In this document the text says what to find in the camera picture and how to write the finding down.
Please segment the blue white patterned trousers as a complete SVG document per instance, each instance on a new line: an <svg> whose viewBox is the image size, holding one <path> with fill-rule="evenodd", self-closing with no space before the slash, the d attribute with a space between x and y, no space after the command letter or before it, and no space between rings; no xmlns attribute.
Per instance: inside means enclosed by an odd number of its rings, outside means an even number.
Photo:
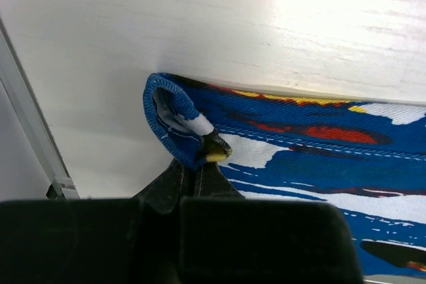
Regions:
<svg viewBox="0 0 426 284"><path fill-rule="evenodd" d="M142 95L182 186L327 202L366 275L425 275L425 108L276 96L154 73Z"/></svg>

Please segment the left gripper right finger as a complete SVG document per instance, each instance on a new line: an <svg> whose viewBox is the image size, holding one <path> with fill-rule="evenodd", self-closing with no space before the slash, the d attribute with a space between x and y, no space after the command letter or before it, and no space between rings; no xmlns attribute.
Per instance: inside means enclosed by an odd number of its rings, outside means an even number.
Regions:
<svg viewBox="0 0 426 284"><path fill-rule="evenodd" d="M324 202L247 200L215 163L180 213L183 283L361 283L349 228Z"/></svg>

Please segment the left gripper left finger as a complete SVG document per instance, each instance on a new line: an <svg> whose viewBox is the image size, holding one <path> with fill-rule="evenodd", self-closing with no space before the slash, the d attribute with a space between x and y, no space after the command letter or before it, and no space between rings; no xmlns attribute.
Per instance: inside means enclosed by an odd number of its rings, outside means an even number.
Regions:
<svg viewBox="0 0 426 284"><path fill-rule="evenodd" d="M177 283L177 161L131 198L1 204L2 283Z"/></svg>

